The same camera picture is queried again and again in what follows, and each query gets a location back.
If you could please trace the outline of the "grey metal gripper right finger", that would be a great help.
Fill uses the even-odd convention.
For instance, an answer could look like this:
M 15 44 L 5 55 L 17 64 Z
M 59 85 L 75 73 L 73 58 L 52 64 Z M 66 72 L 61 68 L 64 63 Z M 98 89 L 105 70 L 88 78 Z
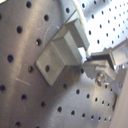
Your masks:
M 128 62 L 128 43 L 122 42 L 112 49 L 114 66 L 121 66 Z

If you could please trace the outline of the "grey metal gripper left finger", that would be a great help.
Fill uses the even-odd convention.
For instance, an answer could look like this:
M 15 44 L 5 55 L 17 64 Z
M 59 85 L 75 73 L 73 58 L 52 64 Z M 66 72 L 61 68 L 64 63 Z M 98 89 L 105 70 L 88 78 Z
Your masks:
M 92 53 L 82 68 L 89 78 L 94 78 L 98 86 L 102 86 L 105 82 L 112 82 L 116 78 L 114 71 L 114 58 L 112 49 L 104 49 L 102 52 Z

